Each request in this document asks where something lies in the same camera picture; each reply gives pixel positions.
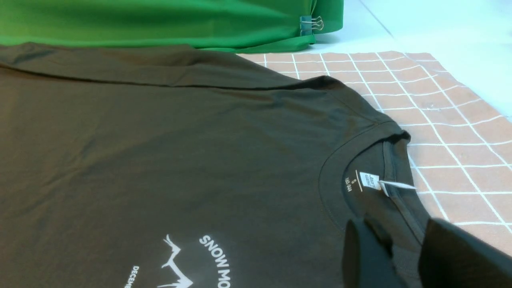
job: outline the black object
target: black object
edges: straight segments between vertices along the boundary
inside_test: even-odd
[[[392,241],[367,216],[347,222],[343,256],[345,288],[406,284],[396,274]],[[441,219],[430,219],[419,260],[424,288],[512,287],[512,258]]]

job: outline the white tag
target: white tag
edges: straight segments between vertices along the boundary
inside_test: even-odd
[[[370,187],[376,190],[381,190],[378,175],[368,174],[365,172],[359,172],[359,175],[361,177],[361,184],[364,187]]]

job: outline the green fabric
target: green fabric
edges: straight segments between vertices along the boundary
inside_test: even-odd
[[[240,53],[298,51],[315,42],[313,35],[299,36],[299,17],[310,15],[313,6],[328,11],[326,5],[343,3],[318,1],[314,5],[314,0],[0,0],[0,44],[189,44]],[[335,19],[335,13],[341,11],[326,15]]]

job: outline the t-shirt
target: t-shirt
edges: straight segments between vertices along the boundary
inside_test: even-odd
[[[409,135],[336,79],[188,46],[0,48],[2,287],[342,287],[348,219],[418,286]]]

